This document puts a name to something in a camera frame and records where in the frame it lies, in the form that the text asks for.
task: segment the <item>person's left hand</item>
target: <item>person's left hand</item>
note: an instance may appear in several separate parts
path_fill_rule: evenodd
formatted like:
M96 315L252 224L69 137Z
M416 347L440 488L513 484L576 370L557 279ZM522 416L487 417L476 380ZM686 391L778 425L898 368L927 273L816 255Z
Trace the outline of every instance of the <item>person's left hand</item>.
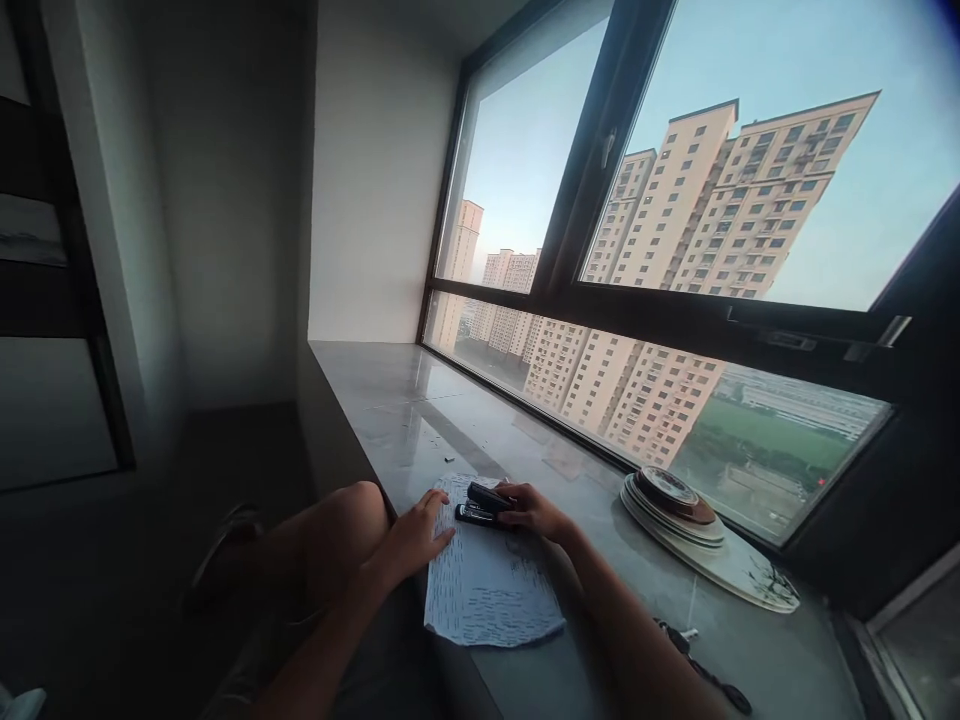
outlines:
M387 537L370 559L388 589L393 589L413 575L450 544L456 530L450 528L433 536L433 527L441 505L450 498L443 490L428 490L420 502L397 518Z

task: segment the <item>forearm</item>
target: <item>forearm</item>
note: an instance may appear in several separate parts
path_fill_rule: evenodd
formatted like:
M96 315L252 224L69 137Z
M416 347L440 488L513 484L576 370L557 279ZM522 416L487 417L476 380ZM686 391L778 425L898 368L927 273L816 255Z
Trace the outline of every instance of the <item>forearm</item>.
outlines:
M253 717L326 717L333 707L340 678L390 589L382 573L369 565L362 567L313 635L257 701Z
M625 709L642 708L647 717L723 717L703 681L583 532L571 525L560 546L610 653Z

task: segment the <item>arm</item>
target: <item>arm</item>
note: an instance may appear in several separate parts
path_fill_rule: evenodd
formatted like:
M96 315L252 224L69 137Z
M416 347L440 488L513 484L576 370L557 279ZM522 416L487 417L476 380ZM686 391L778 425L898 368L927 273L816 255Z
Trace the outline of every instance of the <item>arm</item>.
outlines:
M642 706L652 717L724 717L704 682L570 518L530 485L501 483L497 492L518 505L517 512L500 513L501 522L528 527L569 556L626 711Z
M315 720L326 717L340 678L380 605L404 579L440 554L454 535L433 537L441 504L450 499L430 490L397 519L383 544L364 563L316 631L283 666L253 707L253 718Z

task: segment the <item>stack of paper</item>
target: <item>stack of paper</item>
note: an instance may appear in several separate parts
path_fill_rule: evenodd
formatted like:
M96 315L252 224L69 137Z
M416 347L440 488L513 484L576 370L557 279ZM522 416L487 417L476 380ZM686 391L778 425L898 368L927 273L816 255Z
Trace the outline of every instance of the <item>stack of paper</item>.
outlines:
M430 562L424 626L457 645L516 647L563 627L557 597L543 571L535 538L454 519L472 481L496 480L450 473L436 487L450 496L436 532L456 527L450 545Z

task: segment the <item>stack of plates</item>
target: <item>stack of plates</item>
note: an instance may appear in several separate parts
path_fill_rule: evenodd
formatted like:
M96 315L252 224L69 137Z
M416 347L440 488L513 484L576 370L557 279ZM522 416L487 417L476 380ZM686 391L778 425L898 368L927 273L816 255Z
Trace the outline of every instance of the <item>stack of plates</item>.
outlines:
M676 475L656 467L631 473L620 500L654 539L725 590L773 612L800 606L790 581L753 546L726 532L707 501Z

